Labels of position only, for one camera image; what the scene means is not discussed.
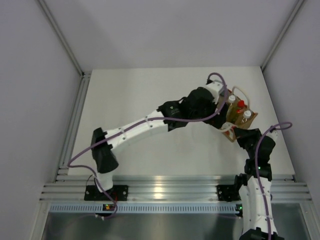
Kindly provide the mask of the burlap watermelon canvas bag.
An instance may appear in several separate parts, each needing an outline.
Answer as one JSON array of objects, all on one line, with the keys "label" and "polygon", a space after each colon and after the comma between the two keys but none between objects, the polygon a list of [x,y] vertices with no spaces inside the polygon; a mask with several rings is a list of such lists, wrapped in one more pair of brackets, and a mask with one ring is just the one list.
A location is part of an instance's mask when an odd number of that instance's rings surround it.
[{"label": "burlap watermelon canvas bag", "polygon": [[248,130],[258,113],[251,109],[249,95],[236,85],[228,89],[226,106],[226,122],[217,131],[234,142],[235,128]]}]

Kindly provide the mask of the pale bottle white cap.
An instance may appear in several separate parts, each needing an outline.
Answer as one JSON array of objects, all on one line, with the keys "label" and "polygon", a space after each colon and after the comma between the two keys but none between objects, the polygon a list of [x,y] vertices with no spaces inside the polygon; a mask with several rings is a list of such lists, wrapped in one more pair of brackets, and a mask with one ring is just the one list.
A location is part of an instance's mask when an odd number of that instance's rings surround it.
[{"label": "pale bottle white cap", "polygon": [[240,124],[242,125],[242,124],[246,123],[251,117],[252,117],[252,112],[251,112],[251,110],[245,110],[245,111],[243,112],[243,115],[242,115],[242,119],[241,119]]}]

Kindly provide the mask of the yellow bottle white cap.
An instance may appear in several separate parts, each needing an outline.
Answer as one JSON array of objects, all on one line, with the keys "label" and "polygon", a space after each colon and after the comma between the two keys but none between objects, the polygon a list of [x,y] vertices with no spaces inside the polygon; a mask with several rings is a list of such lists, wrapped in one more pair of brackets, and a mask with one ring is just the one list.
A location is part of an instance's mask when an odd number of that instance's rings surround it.
[{"label": "yellow bottle white cap", "polygon": [[233,107],[234,107],[234,105],[236,103],[236,100],[237,100],[237,98],[236,98],[235,95],[233,95],[233,94],[229,95],[228,101],[227,101],[227,103],[228,103],[228,110],[227,110],[227,114],[226,114],[226,120],[227,121],[229,121],[230,114],[231,114],[232,109],[233,109]]}]

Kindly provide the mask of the yellow bottle red cap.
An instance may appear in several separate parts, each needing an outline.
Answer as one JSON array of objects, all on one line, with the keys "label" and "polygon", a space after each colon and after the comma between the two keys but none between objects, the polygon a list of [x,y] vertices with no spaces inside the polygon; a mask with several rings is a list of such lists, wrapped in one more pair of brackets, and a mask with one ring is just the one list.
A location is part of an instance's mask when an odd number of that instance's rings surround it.
[{"label": "yellow bottle red cap", "polygon": [[244,100],[238,101],[235,110],[234,110],[234,117],[237,119],[245,110],[246,104]]}]

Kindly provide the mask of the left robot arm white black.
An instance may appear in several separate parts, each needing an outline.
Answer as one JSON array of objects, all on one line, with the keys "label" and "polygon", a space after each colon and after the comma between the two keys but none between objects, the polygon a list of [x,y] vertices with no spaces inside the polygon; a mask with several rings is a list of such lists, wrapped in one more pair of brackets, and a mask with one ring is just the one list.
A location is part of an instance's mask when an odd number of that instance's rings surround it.
[{"label": "left robot arm white black", "polygon": [[96,164],[95,193],[102,200],[113,194],[113,174],[119,163],[116,153],[155,134],[184,128],[200,121],[220,129],[227,121],[228,105],[204,87],[198,87],[180,100],[166,101],[144,118],[117,128],[114,133],[97,128],[91,138],[92,157]]}]

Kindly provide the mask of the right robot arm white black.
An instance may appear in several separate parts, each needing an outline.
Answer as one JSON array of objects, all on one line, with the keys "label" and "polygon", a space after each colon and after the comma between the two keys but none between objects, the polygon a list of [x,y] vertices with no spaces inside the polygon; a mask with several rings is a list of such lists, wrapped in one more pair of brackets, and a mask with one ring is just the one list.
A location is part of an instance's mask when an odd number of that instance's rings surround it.
[{"label": "right robot arm white black", "polygon": [[278,131],[234,129],[238,145],[246,150],[244,173],[235,178],[232,192],[242,202],[241,240],[283,240],[278,234],[272,212],[272,169],[270,155],[276,146]]}]

